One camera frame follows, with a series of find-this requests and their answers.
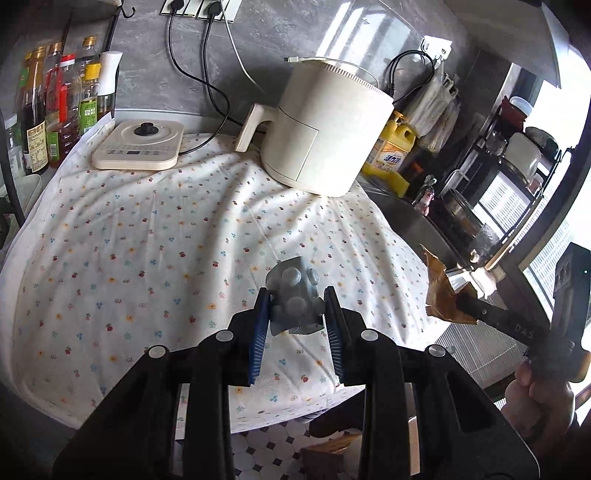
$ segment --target black cable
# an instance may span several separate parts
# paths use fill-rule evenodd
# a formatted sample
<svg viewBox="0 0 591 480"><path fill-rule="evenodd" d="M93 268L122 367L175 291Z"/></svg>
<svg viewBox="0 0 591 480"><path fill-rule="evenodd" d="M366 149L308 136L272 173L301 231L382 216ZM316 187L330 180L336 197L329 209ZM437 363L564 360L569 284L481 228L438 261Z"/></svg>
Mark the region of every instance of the black cable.
<svg viewBox="0 0 591 480"><path fill-rule="evenodd" d="M209 142L211 142L211 140L213 140L218 133L220 133L220 130L223 128L224 124L226 123L226 120L228 120L228 117L230 115L230 100L228 99L228 97L226 96L226 94L223 91L221 91L219 88L217 88L217 87L215 87L213 85L210 85L210 83L209 82L206 82L205 80L202 80L202 79L200 79L200 78L198 78L198 77L196 77L194 75L191 75L190 73L185 72L181 68L181 66L178 64L177 60L174 58L173 41L172 41L172 30L173 30L173 20L174 20L174 17L176 16L176 14L177 14L177 10L175 9L175 10L172 11L172 14L170 16L170 23L168 24L168 49L170 50L170 58L172 59L174 66L183 75L185 75L185 76L189 77L190 79L195 80L195 81L197 81L199 83L202 83L204 85L207 85L208 91L209 91L209 89L213 89L217 93L219 93L220 95L222 95L222 97L226 101L226 105L227 105L226 113L219 112L221 115L223 115L222 123L220 123L219 127L217 128L217 130L205 142L203 142L203 143L201 143L201 144L197 145L196 147L193 147L193 148L191 148L189 150L185 150L185 151L182 151L182 152L179 152L178 153L179 155L186 155L188 153L191 153L191 152L194 152L194 151L198 150L199 148L204 147Z"/></svg>
<svg viewBox="0 0 591 480"><path fill-rule="evenodd" d="M412 95L414 92L416 92L419 88L424 87L425 85L427 85L432 79L433 76L435 75L435 62L433 61L433 59L425 52L423 52L422 50L406 50L403 51L402 53L399 53L398 55L396 55L392 60L390 60L390 63L388 63L386 70L385 70L385 74L388 78L388 85L386 87L386 93L389 94L390 96L394 96L394 73L396 72L396 68L398 67L398 63L400 62L400 60L402 60L404 57L407 57L409 55L420 55L422 58L429 60L429 62L431 63L431 74L429 75L429 77L420 85L417 85L415 88L413 88L412 90L410 90L409 92L405 93L404 95L402 95L399 99L394 100L393 103L398 103L401 100L405 99L406 97Z"/></svg>
<svg viewBox="0 0 591 480"><path fill-rule="evenodd" d="M215 101L215 98L213 97L212 94L212 89L209 87L211 84L209 83L209 74L207 72L207 40L209 39L209 32L212 29L212 23L213 23L213 16L209 16L209 20L207 21L207 30L205 32L205 38L203 39L203 48L201 49L201 57L202 57L202 65L203 65L203 74L205 75L205 82L207 85L207 94L209 95L209 100L211 101L213 108L215 109L215 111L217 113L219 113L220 115L224 116L224 113L220 110L220 108L217 106L217 103ZM239 127L242 127L244 124L240 123L238 120L232 118L231 116L228 116L228 121L232 122L233 124L238 125Z"/></svg>
<svg viewBox="0 0 591 480"><path fill-rule="evenodd" d="M209 9L207 10L207 13L209 14L209 19L207 20L207 30L205 32L205 37L203 39L203 48L201 50L201 57L202 57L202 65L203 65L203 74L205 75L205 82L207 85L207 93L209 95L209 100L211 101L213 108L215 109L215 111L217 113L219 113L220 115L224 115L224 113L220 110L220 108L217 106L215 98L212 95L212 90L209 87L210 82L209 82L209 72L207 71L207 41L209 39L209 33L212 29L212 24L213 24L213 19L215 16L219 15L216 13L216 10L214 10L212 12L212 7L215 7L219 5L219 8L222 7L222 4L220 2L214 2L212 4L210 4ZM231 121L233 124L238 125L239 127L243 127L244 124L242 122L239 122L238 120L236 120L235 118L232 118L231 116L228 116L228 120ZM256 133L258 134L264 134L264 131L261 130L255 130Z"/></svg>

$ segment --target yellow bottle cap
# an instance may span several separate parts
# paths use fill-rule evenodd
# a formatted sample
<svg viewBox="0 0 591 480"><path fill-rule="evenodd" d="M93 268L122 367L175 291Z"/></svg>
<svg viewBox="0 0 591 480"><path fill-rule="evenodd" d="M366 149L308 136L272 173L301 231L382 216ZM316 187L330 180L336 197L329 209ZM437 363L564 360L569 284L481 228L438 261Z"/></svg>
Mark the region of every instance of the yellow bottle cap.
<svg viewBox="0 0 591 480"><path fill-rule="evenodd" d="M82 42L83 47L91 47L96 44L96 35L91 35L90 37L86 37Z"/></svg>
<svg viewBox="0 0 591 480"><path fill-rule="evenodd" d="M49 45L49 49L47 51L48 55L52 55L54 53L59 53L59 52L61 52L61 42L60 41Z"/></svg>
<svg viewBox="0 0 591 480"><path fill-rule="evenodd" d="M85 80L94 80L99 77L100 72L100 63L91 63L86 66L86 71L84 74Z"/></svg>
<svg viewBox="0 0 591 480"><path fill-rule="evenodd" d="M37 47L35 50L31 52L32 59L42 59L45 58L45 50L47 49L46 46Z"/></svg>

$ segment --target plastic bag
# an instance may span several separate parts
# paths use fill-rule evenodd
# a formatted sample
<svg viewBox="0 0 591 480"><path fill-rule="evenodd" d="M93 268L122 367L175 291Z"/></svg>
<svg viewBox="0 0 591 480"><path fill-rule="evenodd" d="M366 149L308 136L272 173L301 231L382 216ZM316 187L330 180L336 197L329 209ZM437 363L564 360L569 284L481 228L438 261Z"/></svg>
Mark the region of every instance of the plastic bag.
<svg viewBox="0 0 591 480"><path fill-rule="evenodd" d="M441 62L431 81L423 87L405 111L407 124L414 130L417 137L427 135L456 95L457 89L453 86L453 81L444 73L443 62Z"/></svg>
<svg viewBox="0 0 591 480"><path fill-rule="evenodd" d="M429 133L421 137L418 144L429 150L432 153L439 153L439 151L447 142L447 139L452 134L453 127L456 125L457 117L460 114L460 102L454 98L445 108L442 115L439 117L435 126L429 130Z"/></svg>

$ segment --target tiled floor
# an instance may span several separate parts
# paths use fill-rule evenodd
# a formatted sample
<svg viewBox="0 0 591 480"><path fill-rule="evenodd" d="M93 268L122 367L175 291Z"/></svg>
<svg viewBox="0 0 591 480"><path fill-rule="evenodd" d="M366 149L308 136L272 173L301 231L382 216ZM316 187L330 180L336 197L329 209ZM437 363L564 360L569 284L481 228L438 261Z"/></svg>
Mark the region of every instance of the tiled floor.
<svg viewBox="0 0 591 480"><path fill-rule="evenodd" d="M306 425L294 420L232 435L234 468L239 480L304 480L300 449L337 438L311 437Z"/></svg>

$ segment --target power outlet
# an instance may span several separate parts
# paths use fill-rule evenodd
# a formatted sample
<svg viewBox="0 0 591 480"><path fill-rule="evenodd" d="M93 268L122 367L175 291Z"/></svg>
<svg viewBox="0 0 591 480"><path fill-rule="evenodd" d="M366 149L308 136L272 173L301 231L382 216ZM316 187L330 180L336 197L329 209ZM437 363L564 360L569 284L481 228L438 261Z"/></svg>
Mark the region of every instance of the power outlet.
<svg viewBox="0 0 591 480"><path fill-rule="evenodd" d="M445 60L452 51L452 41L425 35L421 42L421 50L435 61Z"/></svg>
<svg viewBox="0 0 591 480"><path fill-rule="evenodd" d="M177 15L182 15L183 17L197 17L201 20L207 20L207 8L211 5L215 0L185 0L185 6L177 12ZM160 11L160 15L171 15L172 11L170 9L170 4L173 0L166 0ZM226 12L226 18L228 22L234 22L236 18L236 14L238 13L238 8L242 0L225 0L222 1L224 5L224 9ZM215 20L223 21L222 14L219 14L215 17Z"/></svg>

